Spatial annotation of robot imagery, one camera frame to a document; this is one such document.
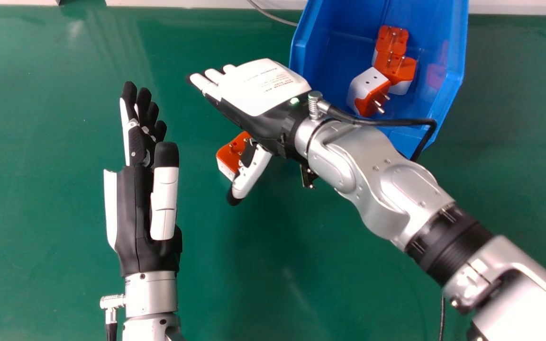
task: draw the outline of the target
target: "robotic arm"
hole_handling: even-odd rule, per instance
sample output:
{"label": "robotic arm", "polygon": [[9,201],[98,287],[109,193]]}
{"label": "robotic arm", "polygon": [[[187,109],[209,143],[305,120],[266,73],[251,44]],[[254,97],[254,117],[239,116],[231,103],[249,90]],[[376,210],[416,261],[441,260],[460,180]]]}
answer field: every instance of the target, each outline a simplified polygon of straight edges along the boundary
{"label": "robotic arm", "polygon": [[[414,259],[452,307],[475,311],[469,340],[546,340],[546,270],[507,238],[492,235],[427,169],[398,153],[373,126],[384,121],[355,119],[269,59],[223,71],[189,80],[263,153],[292,158],[303,179],[321,177],[349,199],[366,227]],[[244,183],[253,185],[261,174],[242,173],[231,193],[241,177],[252,177]]]}
{"label": "robotic arm", "polygon": [[166,126],[151,93],[126,82],[119,99],[126,165],[104,171],[107,239],[119,256],[126,292],[104,296],[108,341],[117,340],[117,309],[125,307],[124,341],[182,341],[176,274],[182,233],[176,226],[178,147],[163,142]]}

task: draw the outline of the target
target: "orange and white plug adapter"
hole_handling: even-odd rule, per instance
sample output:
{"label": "orange and white plug adapter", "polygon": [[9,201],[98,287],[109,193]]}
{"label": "orange and white plug adapter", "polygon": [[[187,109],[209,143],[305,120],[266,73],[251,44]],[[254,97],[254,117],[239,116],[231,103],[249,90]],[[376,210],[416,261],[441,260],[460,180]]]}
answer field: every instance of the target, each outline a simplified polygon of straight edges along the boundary
{"label": "orange and white plug adapter", "polygon": [[416,60],[414,58],[379,52],[374,67],[386,78],[389,78],[391,87],[389,93],[393,95],[405,95],[414,80],[416,73]]}
{"label": "orange and white plug adapter", "polygon": [[230,181],[233,181],[239,170],[241,154],[246,148],[246,143],[250,138],[250,134],[241,132],[231,142],[223,145],[216,153],[218,170]]}
{"label": "orange and white plug adapter", "polygon": [[391,82],[374,67],[353,78],[347,94],[347,105],[356,114],[370,117],[377,112],[385,114],[382,108],[389,99],[387,92]]}
{"label": "orange and white plug adapter", "polygon": [[372,56],[372,65],[374,65],[379,52],[389,52],[400,56],[406,54],[409,36],[408,30],[404,28],[389,25],[381,26]]}

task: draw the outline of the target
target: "green tabletop surface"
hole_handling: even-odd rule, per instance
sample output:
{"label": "green tabletop surface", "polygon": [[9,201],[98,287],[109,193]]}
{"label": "green tabletop surface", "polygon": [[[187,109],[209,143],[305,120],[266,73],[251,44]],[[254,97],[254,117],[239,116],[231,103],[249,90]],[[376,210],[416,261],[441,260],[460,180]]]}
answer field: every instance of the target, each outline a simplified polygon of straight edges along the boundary
{"label": "green tabletop surface", "polygon": [[[546,17],[469,20],[464,84],[420,161],[546,267]],[[124,281],[102,169],[123,166],[126,80],[153,92],[181,152],[188,341],[437,340],[439,287],[332,188],[302,188],[295,163],[274,160],[241,205],[225,201],[215,153],[239,129],[184,78],[285,63],[293,30],[252,10],[0,7],[1,341],[105,339],[98,302]],[[449,309],[446,339],[469,323]]]}

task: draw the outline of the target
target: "bolt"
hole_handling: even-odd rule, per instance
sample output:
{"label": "bolt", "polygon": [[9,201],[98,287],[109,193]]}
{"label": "bolt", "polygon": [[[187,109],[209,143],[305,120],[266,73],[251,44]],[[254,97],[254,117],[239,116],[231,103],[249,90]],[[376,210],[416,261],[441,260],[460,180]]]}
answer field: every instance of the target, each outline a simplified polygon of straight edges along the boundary
{"label": "bolt", "polygon": [[307,95],[307,99],[309,101],[309,117],[315,121],[321,117],[321,112],[317,108],[317,102],[323,99],[323,94],[320,91],[311,91]]}

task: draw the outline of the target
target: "blue bin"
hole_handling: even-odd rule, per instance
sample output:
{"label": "blue bin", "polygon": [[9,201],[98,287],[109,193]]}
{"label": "blue bin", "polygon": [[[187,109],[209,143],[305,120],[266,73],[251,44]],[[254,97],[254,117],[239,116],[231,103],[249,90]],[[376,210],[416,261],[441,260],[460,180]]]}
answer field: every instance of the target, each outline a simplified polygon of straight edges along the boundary
{"label": "blue bin", "polygon": [[[433,118],[441,127],[464,76],[467,15],[468,0],[309,0],[294,33],[290,68],[352,113],[347,90],[372,66],[379,28],[406,28],[406,56],[418,61],[416,75],[406,95],[390,95],[381,118]],[[427,127],[381,130],[410,157]]]}

